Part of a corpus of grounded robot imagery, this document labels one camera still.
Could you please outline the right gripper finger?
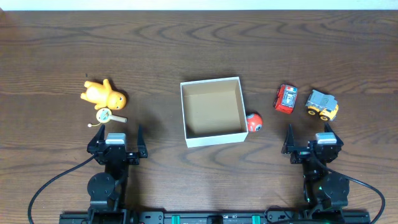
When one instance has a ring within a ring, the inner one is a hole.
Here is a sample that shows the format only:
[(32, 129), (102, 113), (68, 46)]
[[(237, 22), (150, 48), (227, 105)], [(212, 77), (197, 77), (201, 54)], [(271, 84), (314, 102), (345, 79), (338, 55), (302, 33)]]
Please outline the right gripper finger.
[(292, 148), (294, 147), (294, 134), (293, 134), (293, 129), (292, 129), (292, 125), (289, 124), (288, 125), (288, 129), (287, 129), (287, 134), (284, 140), (284, 144), (283, 144), (283, 148)]
[(337, 145), (344, 144), (341, 138), (334, 132), (334, 130), (331, 128), (331, 126), (328, 123), (324, 124), (324, 133), (328, 133), (330, 136), (333, 135), (334, 138), (336, 139), (335, 144)]

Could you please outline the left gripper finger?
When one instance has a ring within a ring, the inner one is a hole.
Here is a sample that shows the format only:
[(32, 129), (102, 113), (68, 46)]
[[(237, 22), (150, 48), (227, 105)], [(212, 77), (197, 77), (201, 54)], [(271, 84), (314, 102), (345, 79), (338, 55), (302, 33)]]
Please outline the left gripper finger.
[(137, 132), (137, 149), (139, 152), (147, 152), (146, 144), (143, 136), (143, 128), (141, 125), (138, 127)]
[(88, 143), (88, 146), (97, 146), (98, 144), (102, 144), (105, 142), (104, 140), (104, 130), (105, 130), (105, 125), (102, 124), (98, 130), (98, 132), (95, 134), (93, 139)]

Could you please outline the wooden mouse rattle drum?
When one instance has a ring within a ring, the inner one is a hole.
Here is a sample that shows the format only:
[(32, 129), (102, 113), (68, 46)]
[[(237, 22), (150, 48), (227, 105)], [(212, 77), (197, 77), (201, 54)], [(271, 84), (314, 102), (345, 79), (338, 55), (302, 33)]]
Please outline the wooden mouse rattle drum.
[(112, 111), (109, 108), (101, 108), (100, 110), (98, 110), (96, 113), (96, 119), (98, 123), (97, 124), (88, 123), (89, 128), (94, 126), (99, 126), (108, 123), (110, 121), (117, 121), (121, 123), (127, 122), (127, 118), (113, 115)]

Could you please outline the yellow grey toy dump truck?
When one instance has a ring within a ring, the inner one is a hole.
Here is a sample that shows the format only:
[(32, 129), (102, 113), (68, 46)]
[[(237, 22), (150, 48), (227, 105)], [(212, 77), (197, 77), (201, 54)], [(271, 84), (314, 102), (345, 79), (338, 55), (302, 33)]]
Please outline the yellow grey toy dump truck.
[(312, 90), (305, 106), (309, 115), (319, 116), (322, 121), (333, 121), (339, 110), (334, 96), (316, 90)]

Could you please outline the orange dinosaur toy figure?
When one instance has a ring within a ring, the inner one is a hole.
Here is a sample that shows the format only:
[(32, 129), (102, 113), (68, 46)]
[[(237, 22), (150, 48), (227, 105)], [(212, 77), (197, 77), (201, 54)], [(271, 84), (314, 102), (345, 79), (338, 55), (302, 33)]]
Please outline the orange dinosaur toy figure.
[(108, 79), (104, 79), (102, 84), (86, 81), (84, 87), (86, 91), (81, 93), (80, 98), (94, 103), (96, 110), (101, 108), (121, 110), (127, 103), (126, 96), (113, 90)]

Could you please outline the red toy ball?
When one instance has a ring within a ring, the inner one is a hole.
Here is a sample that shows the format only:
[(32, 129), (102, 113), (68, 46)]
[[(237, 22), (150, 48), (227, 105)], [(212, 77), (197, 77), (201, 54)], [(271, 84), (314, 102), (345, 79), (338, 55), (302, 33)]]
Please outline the red toy ball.
[(246, 116), (249, 132), (257, 132), (262, 128), (263, 120), (257, 113), (251, 113)]

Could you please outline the red toy fire truck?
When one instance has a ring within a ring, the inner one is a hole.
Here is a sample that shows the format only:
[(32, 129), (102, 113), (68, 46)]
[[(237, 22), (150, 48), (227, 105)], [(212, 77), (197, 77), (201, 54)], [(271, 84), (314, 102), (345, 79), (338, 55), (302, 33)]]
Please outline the red toy fire truck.
[(277, 90), (273, 107), (285, 114), (292, 114), (297, 99), (298, 89), (295, 86), (282, 84)]

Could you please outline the white cardboard box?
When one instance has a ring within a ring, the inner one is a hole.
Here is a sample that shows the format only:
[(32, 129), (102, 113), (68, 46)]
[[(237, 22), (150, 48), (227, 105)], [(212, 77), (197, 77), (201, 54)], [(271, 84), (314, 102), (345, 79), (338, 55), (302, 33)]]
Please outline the white cardboard box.
[(245, 141), (249, 131), (239, 77), (180, 84), (187, 147)]

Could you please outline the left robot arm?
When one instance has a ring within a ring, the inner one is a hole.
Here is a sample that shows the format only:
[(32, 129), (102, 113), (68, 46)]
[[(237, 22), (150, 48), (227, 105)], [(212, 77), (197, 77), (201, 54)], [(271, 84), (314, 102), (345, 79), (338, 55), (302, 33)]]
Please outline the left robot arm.
[(86, 222), (89, 224), (134, 223), (134, 212), (124, 208), (129, 166), (138, 165), (141, 158), (147, 158), (148, 152), (143, 138), (143, 129), (138, 128), (137, 151), (127, 152), (126, 135), (109, 133), (104, 136), (102, 125), (88, 143), (87, 152), (95, 161), (104, 166), (104, 172), (95, 174), (88, 182), (90, 207)]

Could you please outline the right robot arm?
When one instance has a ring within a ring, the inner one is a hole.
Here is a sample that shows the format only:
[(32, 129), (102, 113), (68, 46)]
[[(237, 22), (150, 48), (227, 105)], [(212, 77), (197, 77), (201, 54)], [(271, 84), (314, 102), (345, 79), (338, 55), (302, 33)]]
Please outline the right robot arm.
[(343, 145), (326, 123), (324, 132), (317, 133), (314, 140), (306, 146), (297, 146), (289, 125), (282, 153), (290, 155), (291, 164), (300, 164), (303, 168), (303, 194), (308, 208), (300, 212), (302, 218), (343, 221), (342, 208), (348, 204), (349, 180), (328, 171), (326, 166), (338, 157)]

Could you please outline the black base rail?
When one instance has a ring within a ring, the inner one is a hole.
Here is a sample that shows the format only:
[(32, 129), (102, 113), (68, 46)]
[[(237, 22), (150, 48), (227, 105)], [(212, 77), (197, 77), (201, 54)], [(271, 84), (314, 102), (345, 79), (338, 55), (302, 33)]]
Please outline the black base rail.
[(119, 224), (261, 224), (261, 223), (370, 223), (368, 212), (315, 212), (306, 216), (293, 210), (272, 208), (265, 212), (246, 213), (172, 213), (172, 212), (91, 212), (64, 213), (61, 224), (119, 223)]

